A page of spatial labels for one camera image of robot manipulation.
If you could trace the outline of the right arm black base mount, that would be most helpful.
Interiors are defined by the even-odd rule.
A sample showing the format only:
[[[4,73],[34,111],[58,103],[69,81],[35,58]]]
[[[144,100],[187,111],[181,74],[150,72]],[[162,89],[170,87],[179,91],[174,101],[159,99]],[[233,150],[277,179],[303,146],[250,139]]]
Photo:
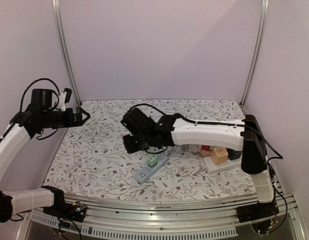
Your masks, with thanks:
[[[268,218],[279,213],[279,208],[275,200],[268,203],[253,203],[236,208],[236,217],[239,223],[251,222],[263,218]]]

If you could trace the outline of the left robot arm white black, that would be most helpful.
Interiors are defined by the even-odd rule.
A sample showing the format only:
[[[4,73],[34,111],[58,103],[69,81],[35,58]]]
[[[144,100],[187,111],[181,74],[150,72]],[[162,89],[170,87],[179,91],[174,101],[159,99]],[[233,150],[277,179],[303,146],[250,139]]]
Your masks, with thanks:
[[[17,153],[31,139],[39,141],[45,129],[57,132],[83,126],[91,115],[81,107],[67,108],[72,90],[34,88],[27,108],[19,106],[19,111],[9,121],[5,132],[0,136],[0,183]],[[0,223],[5,223],[21,213],[42,208],[44,213],[57,218],[82,223],[87,207],[80,202],[67,203],[64,192],[56,187],[42,185],[33,190],[0,190]]]

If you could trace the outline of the grey blue power strip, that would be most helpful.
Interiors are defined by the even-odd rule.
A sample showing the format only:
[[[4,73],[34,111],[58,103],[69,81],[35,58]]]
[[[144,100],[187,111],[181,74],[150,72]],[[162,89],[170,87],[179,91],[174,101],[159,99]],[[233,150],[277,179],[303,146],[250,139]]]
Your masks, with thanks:
[[[145,183],[152,175],[154,175],[164,164],[168,162],[168,157],[165,154],[157,154],[157,164],[153,167],[147,165],[141,168],[135,175],[134,179],[139,184]]]

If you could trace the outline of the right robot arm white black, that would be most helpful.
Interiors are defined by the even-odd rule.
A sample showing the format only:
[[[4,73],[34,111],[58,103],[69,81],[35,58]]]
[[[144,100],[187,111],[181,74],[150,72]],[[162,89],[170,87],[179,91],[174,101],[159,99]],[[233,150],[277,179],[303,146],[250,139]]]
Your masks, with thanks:
[[[176,145],[204,145],[224,147],[241,152],[241,170],[250,175],[257,200],[253,214],[264,218],[272,211],[275,189],[270,176],[270,159],[267,149],[275,153],[275,159],[283,159],[266,140],[257,119],[247,114],[244,119],[233,121],[205,121],[188,119],[180,113],[163,113],[158,121],[143,113],[138,105],[131,107],[120,123],[129,131],[123,136],[123,144],[129,154]]]

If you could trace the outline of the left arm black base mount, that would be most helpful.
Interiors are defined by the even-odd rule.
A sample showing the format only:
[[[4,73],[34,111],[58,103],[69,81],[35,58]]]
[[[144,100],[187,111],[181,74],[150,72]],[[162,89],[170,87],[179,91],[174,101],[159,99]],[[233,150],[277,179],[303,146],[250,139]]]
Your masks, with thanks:
[[[73,203],[54,203],[52,206],[44,207],[43,212],[47,215],[69,219],[83,223],[86,217],[88,206],[80,201]]]

